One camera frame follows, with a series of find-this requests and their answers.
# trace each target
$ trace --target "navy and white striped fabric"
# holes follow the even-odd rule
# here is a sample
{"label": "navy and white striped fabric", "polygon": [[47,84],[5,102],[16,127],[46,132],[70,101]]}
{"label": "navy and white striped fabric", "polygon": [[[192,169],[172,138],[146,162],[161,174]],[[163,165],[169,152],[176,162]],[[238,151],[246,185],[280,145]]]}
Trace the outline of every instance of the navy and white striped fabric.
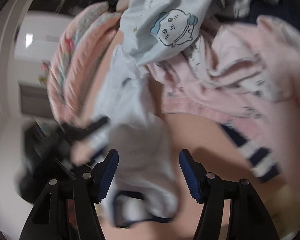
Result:
{"label": "navy and white striped fabric", "polygon": [[251,172],[261,182],[267,182],[280,174],[277,162],[271,155],[271,149],[248,140],[231,123],[220,126],[234,142],[242,157],[250,162]]}

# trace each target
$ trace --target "pile of clothes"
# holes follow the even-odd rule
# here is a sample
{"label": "pile of clothes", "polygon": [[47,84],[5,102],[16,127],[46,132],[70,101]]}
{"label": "pile of clothes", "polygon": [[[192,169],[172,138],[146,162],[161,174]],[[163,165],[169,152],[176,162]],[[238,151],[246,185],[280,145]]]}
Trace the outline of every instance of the pile of clothes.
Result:
{"label": "pile of clothes", "polygon": [[117,227],[167,222],[178,209],[169,137],[154,114],[150,76],[164,85],[164,113],[217,122],[260,182],[282,173],[300,198],[300,32],[277,17],[258,16],[256,24],[214,17],[249,19],[256,14],[252,1],[131,0],[122,14],[124,40],[91,117],[111,120],[91,145],[120,156],[102,202]]}
{"label": "pile of clothes", "polygon": [[61,36],[47,85],[59,123],[73,123],[80,115],[93,77],[117,34],[120,17],[121,13],[108,12],[108,3],[96,3],[78,14]]}

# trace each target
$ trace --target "cartoon cat print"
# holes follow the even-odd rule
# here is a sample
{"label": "cartoon cat print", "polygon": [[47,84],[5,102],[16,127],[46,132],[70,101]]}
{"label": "cartoon cat print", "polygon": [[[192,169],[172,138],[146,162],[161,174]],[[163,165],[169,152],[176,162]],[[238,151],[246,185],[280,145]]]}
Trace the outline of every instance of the cartoon cat print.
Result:
{"label": "cartoon cat print", "polygon": [[173,9],[160,14],[150,32],[165,45],[175,47],[192,41],[194,26],[198,18],[180,9]]}

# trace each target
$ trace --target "white wall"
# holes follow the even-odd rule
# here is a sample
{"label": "white wall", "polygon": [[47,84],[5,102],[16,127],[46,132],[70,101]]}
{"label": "white wall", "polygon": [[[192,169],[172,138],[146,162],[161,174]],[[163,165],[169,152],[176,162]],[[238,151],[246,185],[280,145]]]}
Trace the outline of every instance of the white wall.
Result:
{"label": "white wall", "polygon": [[[4,17],[4,15],[2,15],[4,10],[7,10],[7,5],[0,13],[0,16],[2,15],[0,25],[5,26],[4,32],[1,32],[2,36],[0,43],[0,110],[1,112],[5,111],[5,114],[11,114],[14,117],[21,117],[21,115],[19,114],[18,107],[10,107],[9,104],[11,101],[14,106],[15,100],[19,98],[19,95],[15,94],[15,91],[18,91],[18,83],[13,76],[16,74],[11,65],[14,62],[10,61],[11,58],[14,58],[13,39],[16,29],[21,24],[32,1],[33,0],[9,0],[7,5],[10,4],[10,9],[7,16]],[[16,65],[28,66],[28,68],[22,67],[20,69],[18,77],[22,76],[21,71],[23,71],[24,76],[27,76],[29,73],[31,79],[34,76],[34,71],[36,71],[36,73],[40,73],[41,71],[39,63],[33,65],[33,69],[29,69],[29,64],[23,64],[23,62],[16,62]]]}
{"label": "white wall", "polygon": [[8,240],[18,240],[32,205],[18,196],[15,178],[22,166],[23,127],[27,118],[8,120],[0,137],[0,230]]}
{"label": "white wall", "polygon": [[[50,61],[58,50],[61,35],[73,19],[57,13],[28,11],[18,33],[15,59],[40,63]],[[26,46],[29,35],[31,43]]]}
{"label": "white wall", "polygon": [[[15,30],[32,0],[9,0],[0,12],[0,229],[8,239],[17,240],[31,210],[14,188],[21,167],[21,127],[28,118],[10,119],[8,111],[8,61]],[[25,64],[18,62],[24,69]]]}

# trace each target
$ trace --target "pink fabric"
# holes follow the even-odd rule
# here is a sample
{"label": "pink fabric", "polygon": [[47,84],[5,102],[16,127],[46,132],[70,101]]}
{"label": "pink fabric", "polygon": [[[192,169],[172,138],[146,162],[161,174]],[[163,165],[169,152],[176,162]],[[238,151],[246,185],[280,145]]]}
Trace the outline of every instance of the pink fabric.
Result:
{"label": "pink fabric", "polygon": [[121,14],[104,13],[106,3],[89,6],[67,27],[51,63],[48,95],[55,119],[71,123],[80,113],[92,77],[110,42]]}
{"label": "pink fabric", "polygon": [[[195,57],[198,64],[184,51],[188,60],[179,54],[148,66],[153,77],[165,84],[162,110],[199,114],[216,122],[231,119],[245,136],[272,149],[300,197],[300,33],[280,19],[262,16],[257,26],[225,25],[212,46],[205,43],[204,48],[201,59]],[[238,55],[234,64],[223,64],[234,55]],[[241,64],[245,55],[259,60]],[[256,95],[255,87],[273,97]]]}

